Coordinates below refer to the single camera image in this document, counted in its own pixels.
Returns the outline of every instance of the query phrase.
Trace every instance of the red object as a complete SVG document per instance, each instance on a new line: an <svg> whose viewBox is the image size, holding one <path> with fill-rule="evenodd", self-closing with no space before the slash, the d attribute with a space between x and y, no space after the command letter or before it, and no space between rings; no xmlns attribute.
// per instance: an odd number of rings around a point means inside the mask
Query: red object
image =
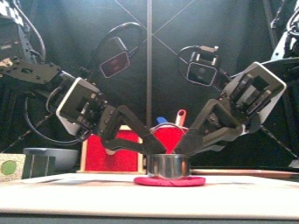
<svg viewBox="0 0 299 224"><path fill-rule="evenodd" d="M143 186L205 186L206 178L189 177L181 179L167 179L138 177L135 178L135 183Z"/></svg>
<svg viewBox="0 0 299 224"><path fill-rule="evenodd" d="M174 147L182 140L182 137L183 137L186 131L187 131L187 128L165 126L165 127L161 127L154 132L155 137L159 139L159 141L162 142L162 144L166 148L166 154L173 153Z"/></svg>
<svg viewBox="0 0 299 224"><path fill-rule="evenodd" d="M121 130L117 138L139 141L137 133L130 129ZM114 155L109 155L101 138L93 135L87 141L86 164L82 170L85 172L141 172L139 156L139 153L131 150L119 150Z"/></svg>

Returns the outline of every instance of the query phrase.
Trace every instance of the stainless steel cup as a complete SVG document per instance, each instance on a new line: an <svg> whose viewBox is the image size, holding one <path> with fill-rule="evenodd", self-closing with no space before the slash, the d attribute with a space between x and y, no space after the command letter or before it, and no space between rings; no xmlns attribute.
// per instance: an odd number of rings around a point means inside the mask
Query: stainless steel cup
<svg viewBox="0 0 299 224"><path fill-rule="evenodd" d="M147 156L147 175L163 179L182 179L191 175L190 157L183 154Z"/></svg>

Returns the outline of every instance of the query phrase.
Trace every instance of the green box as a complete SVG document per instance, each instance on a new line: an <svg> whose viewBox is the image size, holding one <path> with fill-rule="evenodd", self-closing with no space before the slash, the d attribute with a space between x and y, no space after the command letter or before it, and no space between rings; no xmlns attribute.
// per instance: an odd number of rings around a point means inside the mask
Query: green box
<svg viewBox="0 0 299 224"><path fill-rule="evenodd" d="M0 182L50 176L54 166L55 157L0 154Z"/></svg>

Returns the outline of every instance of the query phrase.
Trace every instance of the pink saucer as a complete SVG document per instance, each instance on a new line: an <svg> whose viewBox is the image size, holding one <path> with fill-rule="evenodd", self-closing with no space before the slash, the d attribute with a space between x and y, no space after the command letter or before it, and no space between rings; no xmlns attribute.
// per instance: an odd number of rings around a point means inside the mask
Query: pink saucer
<svg viewBox="0 0 299 224"><path fill-rule="evenodd" d="M143 186L205 186L206 178L189 177L181 179L138 177L135 183Z"/></svg>

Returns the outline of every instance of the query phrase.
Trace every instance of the table surface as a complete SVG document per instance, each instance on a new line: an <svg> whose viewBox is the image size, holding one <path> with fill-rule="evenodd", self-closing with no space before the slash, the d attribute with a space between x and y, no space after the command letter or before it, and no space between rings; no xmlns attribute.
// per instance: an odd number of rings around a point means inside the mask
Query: table surface
<svg viewBox="0 0 299 224"><path fill-rule="evenodd" d="M159 187L135 177L70 173L4 182L0 213L299 220L299 183L218 175L205 176L205 186Z"/></svg>

